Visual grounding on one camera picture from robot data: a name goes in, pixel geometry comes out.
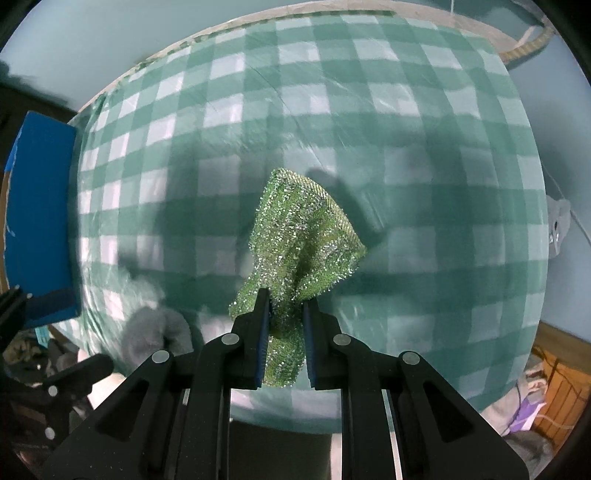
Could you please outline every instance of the green and white checkered tablecloth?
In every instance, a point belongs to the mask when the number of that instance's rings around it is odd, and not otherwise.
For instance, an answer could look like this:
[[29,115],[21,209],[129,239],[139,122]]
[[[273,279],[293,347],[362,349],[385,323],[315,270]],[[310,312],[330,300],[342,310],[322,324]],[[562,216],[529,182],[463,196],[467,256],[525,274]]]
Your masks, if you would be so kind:
[[[320,183],[368,255],[320,298],[372,349],[422,353],[475,408],[522,371],[544,297],[544,182],[488,41],[384,12],[309,15],[198,38],[139,67],[73,124],[82,315],[62,330],[116,360],[163,304],[195,343],[230,329],[271,170]],[[337,392],[233,393],[234,417],[339,429]]]

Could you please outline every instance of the plastic tablecloth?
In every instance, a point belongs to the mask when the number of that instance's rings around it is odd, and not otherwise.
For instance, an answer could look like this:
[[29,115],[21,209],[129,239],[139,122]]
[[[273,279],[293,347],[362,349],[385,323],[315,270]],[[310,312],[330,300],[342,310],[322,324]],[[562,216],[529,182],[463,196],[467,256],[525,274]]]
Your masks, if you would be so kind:
[[[522,371],[548,255],[540,161],[489,42],[391,12],[254,22],[146,62],[73,120],[82,315],[59,328],[119,368],[125,321],[166,305],[196,348],[229,331],[270,172],[320,183],[368,254],[319,298],[344,332],[421,353],[476,409]],[[336,391],[234,391],[234,418],[336,432]]]

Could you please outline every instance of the gray fuzzy object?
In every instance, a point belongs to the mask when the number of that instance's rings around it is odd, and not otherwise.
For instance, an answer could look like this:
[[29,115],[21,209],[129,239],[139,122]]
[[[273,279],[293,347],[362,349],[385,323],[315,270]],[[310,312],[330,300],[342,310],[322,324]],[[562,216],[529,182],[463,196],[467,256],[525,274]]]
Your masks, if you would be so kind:
[[191,331],[179,312],[143,307],[125,323],[121,349],[122,360],[135,370],[157,350],[168,350],[175,356],[192,352]]
[[510,433],[505,436],[505,440],[524,461],[530,473],[530,479],[537,477],[554,455],[552,443],[536,432]]

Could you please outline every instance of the blue cardboard panel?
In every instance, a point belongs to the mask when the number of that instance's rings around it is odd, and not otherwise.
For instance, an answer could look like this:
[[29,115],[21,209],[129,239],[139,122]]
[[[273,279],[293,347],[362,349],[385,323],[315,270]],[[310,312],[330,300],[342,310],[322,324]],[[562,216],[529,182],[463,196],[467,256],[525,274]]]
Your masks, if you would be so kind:
[[[9,156],[10,187],[4,263],[9,285],[34,297],[73,291],[67,237],[67,195],[76,130],[29,112]],[[75,317],[75,296],[43,303],[26,328]]]

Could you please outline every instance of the sparkly green scrubbing cloth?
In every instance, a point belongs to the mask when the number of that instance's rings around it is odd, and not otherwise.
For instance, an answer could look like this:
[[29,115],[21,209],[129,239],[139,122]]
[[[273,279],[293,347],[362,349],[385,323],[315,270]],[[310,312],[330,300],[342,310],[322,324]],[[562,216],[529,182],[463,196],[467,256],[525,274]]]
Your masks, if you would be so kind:
[[249,246],[254,268],[230,316],[252,311],[258,289],[269,288],[273,315],[264,383],[286,387],[304,362],[301,303],[350,276],[366,249],[320,185],[284,168],[271,173]]

